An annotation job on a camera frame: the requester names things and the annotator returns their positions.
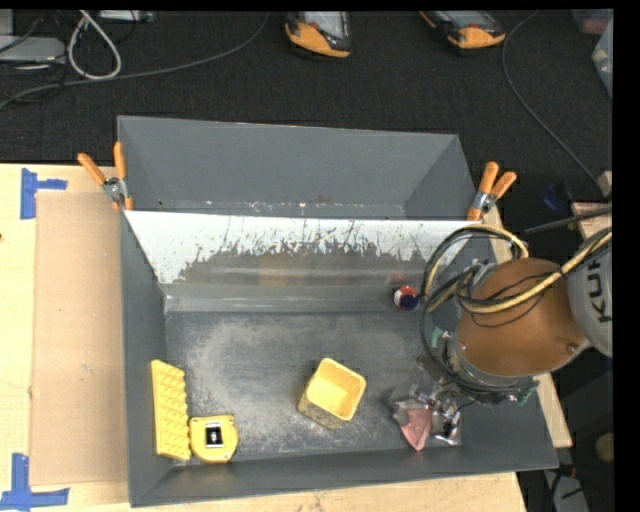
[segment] gray bin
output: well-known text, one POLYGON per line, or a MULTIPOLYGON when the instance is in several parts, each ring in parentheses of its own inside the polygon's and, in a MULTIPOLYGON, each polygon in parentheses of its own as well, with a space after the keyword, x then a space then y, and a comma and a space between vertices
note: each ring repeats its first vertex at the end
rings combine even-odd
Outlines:
MULTIPOLYGON (((391 292, 394 279, 419 286, 425 254, 400 261, 348 239, 349 257, 305 252, 283 264, 271 254, 265 265, 215 254, 163 282, 164 256, 146 240, 176 215, 184 229, 167 229, 166 244, 200 243, 189 219, 203 215, 388 222, 407 233, 433 222, 446 226, 442 238, 475 195, 457 136, 121 116, 118 139, 136 208, 121 217, 133 506, 557 466, 537 396, 465 408, 460 446, 416 453, 405 442, 388 399, 423 352, 421 312, 396 310, 391 292), (276 276, 266 284, 255 279, 265 268, 276 276), (353 420, 333 431, 296 410, 323 357, 367 379, 353 420), (185 370, 190 417, 235 415, 230 463, 155 455, 153 359, 185 370)), ((468 243, 452 271, 473 257, 490 258, 489 244, 468 243)), ((449 316, 438 321, 454 325, 449 316)))

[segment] black cable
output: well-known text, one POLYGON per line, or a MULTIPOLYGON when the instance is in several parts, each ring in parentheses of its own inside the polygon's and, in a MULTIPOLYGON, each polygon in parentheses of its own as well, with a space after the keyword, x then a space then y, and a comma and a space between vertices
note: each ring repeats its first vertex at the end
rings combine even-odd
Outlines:
POLYGON ((464 409, 465 407, 468 407, 468 406, 470 406, 471 404, 475 404, 475 403, 477 403, 477 402, 478 402, 477 400, 475 400, 475 399, 473 399, 473 398, 472 398, 472 399, 471 399, 471 400, 469 400, 468 402, 466 402, 466 403, 462 404, 461 406, 459 406, 459 407, 456 409, 456 411, 453 413, 453 416, 455 416, 456 414, 458 414, 458 413, 459 413, 462 409, 464 409))
POLYGON ((595 217, 601 217, 602 215, 607 215, 607 214, 611 213, 613 211, 612 208, 613 208, 613 205, 610 204, 608 206, 605 206, 604 208, 599 208, 598 210, 595 210, 593 212, 582 213, 580 215, 575 215, 575 216, 569 217, 567 219, 556 220, 554 222, 549 222, 547 224, 542 224, 540 226, 536 226, 536 227, 533 227, 533 228, 528 228, 528 229, 524 230, 523 235, 531 235, 532 233, 539 233, 540 231, 546 231, 548 229, 555 229, 555 228, 563 227, 563 226, 566 226, 566 225, 571 224, 573 222, 579 222, 581 220, 593 219, 595 217))
MULTIPOLYGON (((68 73, 68 70, 69 70, 69 66, 65 65, 65 66, 62 66, 60 69, 62 70, 62 74, 54 82, 54 84, 56 84, 56 85, 62 85, 62 83, 64 82, 64 79, 67 76, 67 73, 68 73)), ((45 69, 45 70, 27 71, 27 70, 21 69, 21 70, 14 71, 14 73, 15 74, 19 74, 20 76, 23 76, 23 77, 34 78, 32 75, 34 75, 36 73, 46 72, 46 73, 52 73, 53 74, 53 73, 57 72, 58 70, 59 70, 58 66, 55 66, 55 67, 51 66, 49 69, 45 69)), ((16 96, 13 96, 13 95, 11 95, 9 93, 6 93, 4 91, 0 91, 0 95, 5 96, 6 98, 8 98, 9 102, 22 103, 22 104, 34 104, 34 103, 38 103, 40 101, 51 99, 54 96, 57 96, 58 94, 60 94, 61 92, 62 92, 62 87, 57 87, 53 91, 45 90, 45 91, 43 91, 42 94, 39 94, 38 96, 36 96, 34 98, 16 97, 16 96)))
POLYGON ((138 19, 136 18, 136 15, 133 12, 133 9, 128 9, 128 11, 131 13, 131 21, 128 22, 128 23, 131 23, 131 28, 129 29, 129 32, 127 32, 124 36, 122 36, 117 41, 112 39, 114 44, 122 44, 122 43, 124 43, 136 31, 136 28, 138 26, 138 19))
MULTIPOLYGON (((441 286, 441 287, 437 288, 435 293, 431 292, 429 290, 429 296, 427 296, 427 289, 426 289, 427 278, 428 278, 429 275, 431 275, 431 272, 433 270, 434 265, 437 265, 438 262, 439 262, 440 257, 453 245, 453 243, 456 243, 460 239, 460 235, 458 235, 458 234, 462 233, 462 236, 465 236, 464 229, 465 228, 461 228, 461 229, 457 230, 456 232, 454 232, 451 236, 447 237, 441 243, 441 245, 436 248, 436 250, 434 251, 434 253, 432 255, 432 258, 429 259, 429 262, 427 263, 427 266, 425 267, 425 271, 424 271, 424 274, 423 274, 423 281, 422 281, 422 285, 421 285, 421 289, 420 289, 420 296, 421 296, 423 302, 427 304, 427 307, 429 308, 429 311, 434 309, 434 307, 432 306, 432 304, 434 302, 435 302, 436 305, 439 304, 439 302, 434 301, 434 296, 435 296, 435 299, 437 299, 437 300, 440 300, 441 297, 445 297, 444 300, 448 300, 450 297, 454 296, 456 299, 458 299, 459 305, 462 308, 464 308, 466 311, 470 312, 470 313, 474 313, 474 314, 493 314, 496 311, 478 312, 478 311, 474 311, 473 308, 470 307, 470 306, 471 305, 480 306, 480 307, 501 306, 501 305, 505 304, 506 302, 508 302, 508 301, 510 301, 512 299, 517 299, 519 296, 521 296, 522 293, 530 293, 531 292, 531 289, 530 289, 530 290, 528 290, 526 292, 520 292, 520 293, 516 293, 515 295, 505 296, 505 297, 500 297, 500 298, 496 298, 497 294, 495 294, 495 293, 490 297, 485 297, 485 298, 482 298, 482 299, 474 298, 472 296, 473 295, 473 289, 472 289, 472 286, 471 286, 470 283, 472 282, 473 278, 477 275, 477 273, 479 271, 481 271, 482 268, 483 268, 482 266, 475 265, 475 266, 469 267, 465 271, 460 272, 457 276, 454 276, 452 279, 447 281, 447 283, 445 283, 444 286, 441 286)), ((591 236, 586 241, 586 244, 588 244, 588 245, 590 245, 592 247, 594 245, 597 245, 598 241, 601 241, 603 238, 605 238, 605 237, 607 237, 609 235, 609 233, 611 232, 611 229, 612 229, 611 227, 608 227, 608 228, 605 228, 605 229, 602 229, 602 230, 598 231, 596 234, 591 236)), ((509 240, 509 236, 508 235, 500 236, 499 238, 502 238, 502 239, 505 239, 505 240, 509 240)), ((612 242, 608 241, 604 245, 599 247, 598 249, 593 250, 589 254, 586 254, 579 263, 576 263, 568 271, 563 271, 562 270, 563 267, 560 266, 558 270, 556 270, 555 272, 551 272, 547 277, 549 277, 549 276, 551 276, 553 274, 559 273, 558 279, 560 279, 560 278, 567 279, 570 275, 574 274, 579 269, 584 268, 584 265, 589 264, 589 262, 593 261, 595 258, 597 258, 601 254, 603 254, 604 251, 610 250, 611 245, 612 245, 612 242)), ((536 296, 542 296, 547 288, 548 288, 548 285, 545 286, 544 288, 541 288, 540 290, 536 291, 527 300, 530 300, 531 298, 536 297, 536 296)))
MULTIPOLYGON (((466 227, 457 229, 449 236, 447 236, 440 245, 436 248, 436 250, 432 253, 431 257, 427 261, 425 265, 425 270, 422 276, 422 283, 420 285, 420 295, 422 297, 425 296, 426 293, 426 285, 429 273, 434 265, 436 265, 440 258, 453 246, 454 243, 457 243, 462 240, 468 240, 470 238, 480 238, 486 240, 503 240, 507 243, 512 242, 513 238, 510 233, 498 233, 491 230, 489 227, 485 228, 483 231, 482 226, 476 226, 473 230, 469 230, 466 227)), ((520 251, 520 247, 515 244, 510 244, 512 257, 514 259, 519 259, 522 256, 520 251)))
POLYGON ((58 84, 48 84, 48 85, 44 85, 42 87, 35 87, 33 89, 28 89, 26 91, 19 92, 19 93, 15 94, 15 95, 11 96, 10 99, 7 99, 7 100, 3 101, 2 103, 0 103, 0 112, 4 108, 6 108, 8 105, 10 105, 11 103, 23 100, 23 98, 25 96, 29 96, 29 95, 36 94, 36 93, 41 93, 41 92, 44 92, 44 91, 48 91, 50 89, 62 89, 63 87, 75 87, 75 86, 79 86, 79 85, 90 85, 90 84, 96 84, 96 83, 101 83, 102 84, 102 83, 106 83, 106 82, 113 82, 113 81, 116 81, 116 80, 128 80, 128 79, 133 79, 133 78, 146 78, 146 77, 150 77, 150 76, 157 76, 157 75, 162 75, 162 74, 167 74, 167 73, 173 73, 173 72, 176 72, 176 71, 182 71, 184 69, 192 68, 192 67, 195 67, 195 66, 206 64, 208 62, 212 62, 214 60, 221 59, 221 58, 226 57, 228 55, 231 55, 231 54, 233 54, 233 53, 235 53, 237 51, 240 51, 242 48, 244 48, 249 43, 251 43, 256 37, 258 37, 260 32, 262 32, 262 29, 267 24, 267 20, 269 19, 269 15, 270 15, 270 13, 267 12, 267 14, 265 15, 264 20, 262 21, 260 27, 258 27, 258 29, 253 33, 253 35, 251 37, 249 37, 243 43, 240 43, 239 45, 237 45, 234 48, 231 48, 230 50, 227 50, 225 52, 213 55, 211 57, 206 57, 204 59, 200 59, 200 60, 188 62, 186 64, 181 64, 181 65, 178 65, 178 66, 173 66, 173 67, 164 68, 164 69, 157 69, 157 70, 153 70, 153 71, 143 71, 141 73, 132 73, 130 75, 117 75, 117 76, 114 76, 114 77, 111 77, 111 78, 101 78, 101 79, 96 79, 96 80, 70 80, 68 82, 61 82, 61 83, 58 83, 58 84))
POLYGON ((511 318, 510 320, 505 320, 504 322, 500 322, 499 324, 495 324, 495 325, 487 325, 487 324, 482 324, 480 322, 478 322, 478 320, 476 319, 477 315, 480 315, 480 313, 470 313, 471 315, 471 321, 477 325, 478 327, 484 327, 486 329, 495 329, 498 327, 503 327, 505 325, 509 325, 512 324, 514 322, 517 322, 518 320, 520 320, 521 318, 524 318, 525 316, 527 316, 529 313, 531 313, 531 311, 533 311, 533 309, 540 303, 540 301, 542 300, 542 297, 544 297, 544 293, 541 293, 540 295, 538 295, 536 297, 536 300, 533 304, 531 304, 531 306, 525 310, 524 312, 522 312, 521 314, 519 314, 518 316, 511 318))
MULTIPOLYGON (((476 298, 473 298, 471 296, 471 294, 473 293, 473 290, 471 289, 471 285, 467 284, 466 282, 465 283, 461 283, 459 289, 456 290, 456 291, 459 291, 462 288, 466 289, 467 293, 464 296, 464 298, 465 298, 465 302, 467 302, 467 303, 477 304, 477 305, 481 305, 481 306, 493 305, 493 304, 501 304, 505 300, 513 299, 514 297, 517 297, 521 293, 521 292, 518 292, 515 295, 505 295, 503 297, 499 297, 499 295, 501 295, 502 293, 504 293, 508 289, 513 288, 513 287, 515 287, 515 286, 517 286, 519 284, 522 284, 523 282, 528 281, 529 279, 542 278, 542 280, 544 280, 545 278, 549 277, 551 274, 552 274, 552 272, 544 272, 544 273, 541 273, 541 274, 535 274, 535 275, 532 275, 532 276, 524 277, 524 278, 520 279, 519 281, 517 281, 515 283, 512 283, 512 284, 509 284, 509 285, 505 286, 504 288, 498 290, 497 292, 492 293, 488 297, 484 297, 482 299, 476 299, 476 298)), ((538 295, 544 293, 545 290, 546 289, 541 290, 538 295)), ((492 315, 494 313, 482 313, 482 314, 492 315)))
MULTIPOLYGON (((578 482, 580 482, 580 480, 577 478, 577 470, 576 467, 572 464, 563 464, 560 463, 560 466, 558 467, 558 469, 552 469, 552 472, 554 472, 556 474, 556 476, 553 478, 553 482, 551 483, 551 488, 549 490, 550 494, 551 494, 551 500, 553 501, 556 495, 556 492, 558 491, 558 485, 560 484, 560 480, 562 479, 562 477, 567 477, 567 478, 571 478, 572 480, 577 480, 578 482)), ((569 496, 572 496, 574 494, 577 494, 579 492, 582 491, 582 482, 580 482, 580 486, 567 493, 564 494, 562 496, 562 499, 568 498, 569 496)))
POLYGON ((509 83, 509 86, 511 87, 511 90, 516 95, 516 98, 518 98, 518 101, 520 101, 520 103, 525 108, 525 110, 531 115, 531 117, 533 117, 538 122, 538 124, 540 126, 542 126, 542 128, 551 136, 551 138, 562 149, 564 149, 571 158, 573 158, 573 160, 578 164, 578 167, 580 167, 580 169, 587 175, 587 177, 591 180, 591 182, 596 186, 596 188, 598 189, 598 192, 600 192, 600 194, 603 195, 602 194, 602 190, 600 189, 600 184, 598 183, 598 180, 596 178, 594 178, 594 176, 591 174, 591 171, 589 171, 589 169, 587 169, 587 166, 584 165, 580 161, 580 159, 573 153, 573 151, 571 151, 571 149, 569 149, 569 147, 564 142, 562 142, 562 140, 560 140, 560 138, 551 130, 551 128, 549 128, 542 121, 542 119, 540 119, 540 117, 538 117, 538 115, 533 111, 533 109, 531 107, 529 107, 529 105, 527 105, 526 101, 524 100, 524 98, 521 96, 521 94, 516 89, 515 85, 513 84, 513 81, 511 80, 511 77, 509 76, 509 73, 507 72, 506 53, 507 53, 507 45, 508 45, 509 41, 511 40, 511 37, 513 37, 513 34, 515 34, 516 31, 520 27, 522 27, 522 25, 524 25, 527 21, 529 21, 531 18, 533 18, 539 12, 540 12, 540 10, 536 10, 532 14, 527 16, 524 20, 520 21, 520 23, 518 23, 516 25, 516 27, 509 33, 507 38, 504 40, 504 44, 502 46, 502 71, 504 72, 504 76, 506 77, 507 82, 509 83))
POLYGON ((420 317, 420 339, 427 351, 427 353, 431 356, 431 358, 438 364, 438 366, 445 371, 447 377, 458 385, 460 389, 467 392, 471 395, 477 396, 489 396, 498 401, 501 401, 506 398, 508 394, 519 393, 523 390, 523 386, 489 386, 483 384, 472 384, 467 382, 466 380, 460 378, 456 373, 454 373, 446 362, 431 348, 431 344, 427 339, 425 333, 425 317, 428 311, 426 308, 423 308, 422 315, 420 317))

